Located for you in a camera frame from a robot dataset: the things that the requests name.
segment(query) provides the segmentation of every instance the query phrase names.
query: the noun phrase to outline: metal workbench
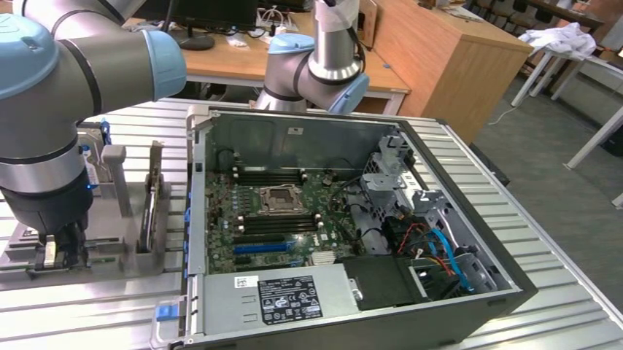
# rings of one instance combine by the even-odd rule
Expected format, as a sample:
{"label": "metal workbench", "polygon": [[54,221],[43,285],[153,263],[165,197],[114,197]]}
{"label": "metal workbench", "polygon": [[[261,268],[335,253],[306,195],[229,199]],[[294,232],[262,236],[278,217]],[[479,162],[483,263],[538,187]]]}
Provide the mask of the metal workbench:
{"label": "metal workbench", "polygon": [[[154,306],[179,295],[182,286],[189,106],[189,101],[165,99],[106,116],[113,125],[113,142],[129,147],[125,167],[130,182],[145,180],[153,140],[165,142],[165,178],[173,183],[165,273],[0,291],[2,349],[150,348]],[[511,316],[487,323],[447,349],[623,349],[622,314],[485,170],[466,144],[434,120],[411,119],[411,124],[539,288],[537,296]],[[417,170],[434,187],[426,168],[417,165]],[[15,227],[0,197],[0,251]]]}

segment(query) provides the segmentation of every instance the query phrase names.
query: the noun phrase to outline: gray robot arm segment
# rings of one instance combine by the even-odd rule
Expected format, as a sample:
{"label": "gray robot arm segment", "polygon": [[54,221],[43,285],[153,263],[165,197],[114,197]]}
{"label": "gray robot arm segment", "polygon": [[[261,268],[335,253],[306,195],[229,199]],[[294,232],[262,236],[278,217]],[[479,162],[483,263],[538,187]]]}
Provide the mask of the gray robot arm segment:
{"label": "gray robot arm segment", "polygon": [[[305,112],[311,101],[333,113],[349,114],[358,106],[370,83],[349,33],[358,2],[339,2],[338,6],[350,7],[350,17],[339,13],[341,9],[327,12],[325,0],[317,0],[315,40],[301,34],[282,34],[273,39],[257,109]],[[342,23],[335,24],[335,14]]]}

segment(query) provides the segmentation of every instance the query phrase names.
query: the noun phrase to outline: blue latch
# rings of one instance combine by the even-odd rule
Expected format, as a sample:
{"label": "blue latch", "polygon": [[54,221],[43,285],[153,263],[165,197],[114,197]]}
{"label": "blue latch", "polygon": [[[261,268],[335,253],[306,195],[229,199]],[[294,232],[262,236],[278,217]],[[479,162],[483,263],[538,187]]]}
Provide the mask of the blue latch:
{"label": "blue latch", "polygon": [[178,305],[161,305],[157,310],[157,321],[173,321],[179,317]]}

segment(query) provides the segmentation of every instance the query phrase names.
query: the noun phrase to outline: white table leg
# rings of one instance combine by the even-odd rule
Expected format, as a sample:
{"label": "white table leg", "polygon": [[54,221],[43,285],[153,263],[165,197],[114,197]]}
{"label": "white table leg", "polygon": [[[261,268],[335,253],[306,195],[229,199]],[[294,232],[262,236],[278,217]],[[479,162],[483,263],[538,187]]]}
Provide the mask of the white table leg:
{"label": "white table leg", "polygon": [[623,193],[614,199],[613,204],[617,206],[617,209],[623,209]]}
{"label": "white table leg", "polygon": [[519,93],[517,94],[514,101],[510,103],[510,105],[511,105],[513,107],[519,106],[519,103],[521,103],[522,100],[525,99],[527,90],[530,89],[530,87],[531,87],[533,84],[535,83],[535,80],[537,80],[537,78],[539,77],[539,75],[541,75],[543,69],[546,68],[546,65],[547,65],[547,63],[550,62],[550,59],[551,59],[551,58],[553,58],[553,54],[551,54],[551,52],[549,51],[549,52],[546,52],[546,54],[543,55],[542,60],[541,60],[539,64],[537,65],[535,70],[533,71],[533,74],[530,74],[530,77],[527,78],[526,83],[525,83],[525,86],[522,86],[522,89],[519,90]]}
{"label": "white table leg", "polygon": [[589,153],[600,146],[604,140],[616,132],[623,125],[623,107],[614,113],[613,118],[608,121],[606,125],[597,132],[596,136],[589,140],[578,154],[572,158],[566,164],[568,168],[573,169],[578,166]]}
{"label": "white table leg", "polygon": [[576,67],[573,68],[573,70],[569,72],[569,75],[568,77],[565,78],[564,82],[561,83],[558,89],[557,89],[557,92],[554,93],[553,95],[553,101],[555,101],[559,97],[561,97],[561,94],[564,93],[565,91],[565,88],[568,87],[568,84],[569,82],[576,78],[576,76],[578,75],[578,72],[581,71],[581,68],[582,66],[585,65],[585,61],[581,61]]}
{"label": "white table leg", "polygon": [[385,115],[398,115],[398,110],[401,109],[402,101],[406,99],[405,93],[395,93],[391,95],[391,98],[387,100],[386,108],[383,110]]}
{"label": "white table leg", "polygon": [[546,86],[546,83],[550,81],[553,74],[558,71],[562,64],[564,64],[564,58],[557,57],[557,59],[554,60],[553,66],[550,67],[550,69],[546,72],[546,75],[542,78],[542,81],[537,84],[537,87],[530,92],[530,96],[537,97],[537,95],[542,92],[543,86]]}

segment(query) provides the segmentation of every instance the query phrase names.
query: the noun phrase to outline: robotic arm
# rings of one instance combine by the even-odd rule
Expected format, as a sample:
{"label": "robotic arm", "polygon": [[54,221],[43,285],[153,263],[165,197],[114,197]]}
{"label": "robotic arm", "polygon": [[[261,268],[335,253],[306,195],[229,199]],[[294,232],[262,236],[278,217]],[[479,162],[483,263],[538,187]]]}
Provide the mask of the robotic arm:
{"label": "robotic arm", "polygon": [[77,122],[186,84],[175,40],[121,29],[143,2],[15,0],[15,15],[0,15],[0,190],[42,251],[57,250],[57,268],[87,258],[93,193]]}
{"label": "robotic arm", "polygon": [[358,15],[359,0],[315,0],[317,40],[301,34],[275,36],[257,109],[306,112],[309,100],[331,113],[355,110],[370,83],[354,29]]}

